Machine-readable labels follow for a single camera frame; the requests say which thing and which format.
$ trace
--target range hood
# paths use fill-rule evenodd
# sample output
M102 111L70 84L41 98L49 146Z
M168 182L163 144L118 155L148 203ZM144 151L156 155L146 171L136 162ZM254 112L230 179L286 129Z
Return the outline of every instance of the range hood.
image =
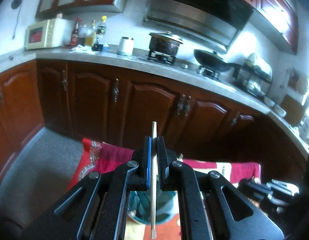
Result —
M242 0L149 0L146 19L227 53L252 13Z

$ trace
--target white microwave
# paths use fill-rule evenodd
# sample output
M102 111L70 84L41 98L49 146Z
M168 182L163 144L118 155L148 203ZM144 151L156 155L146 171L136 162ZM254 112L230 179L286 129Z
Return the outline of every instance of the white microwave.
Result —
M28 26L25 36L26 49L54 48L70 44L74 22L51 19Z

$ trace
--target microwave window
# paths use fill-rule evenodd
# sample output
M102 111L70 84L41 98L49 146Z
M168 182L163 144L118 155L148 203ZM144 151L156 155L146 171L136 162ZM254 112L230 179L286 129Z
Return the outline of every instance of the microwave window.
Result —
M40 42L42 39L43 27L32 29L29 32L29 43Z

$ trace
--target floor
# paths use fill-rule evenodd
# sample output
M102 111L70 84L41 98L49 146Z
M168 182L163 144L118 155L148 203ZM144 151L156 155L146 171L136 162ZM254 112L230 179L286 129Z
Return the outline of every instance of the floor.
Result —
M66 190L81 158L80 141L43 128L0 185L0 214L29 225Z

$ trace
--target gray countertop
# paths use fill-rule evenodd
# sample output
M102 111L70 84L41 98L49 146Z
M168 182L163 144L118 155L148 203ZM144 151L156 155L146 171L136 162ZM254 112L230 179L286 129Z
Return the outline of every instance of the gray countertop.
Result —
M222 95L243 105L249 106L265 115L268 115L275 123L291 138L298 147L302 155L307 159L309 146L304 143L299 136L292 130L290 125L277 114L275 114L264 103L248 95L238 88L233 87L226 82L217 82L197 74L194 71L184 70L178 67L148 62L140 56L132 55L130 57L116 54L115 51L97 52L95 55L86 53L70 53L69 49L38 49L32 51L19 50L0 56L0 73L24 62L40 59L63 59L73 61L84 61L106 65L113 65L133 70L138 70L166 78L178 80L189 85L200 87L207 91Z

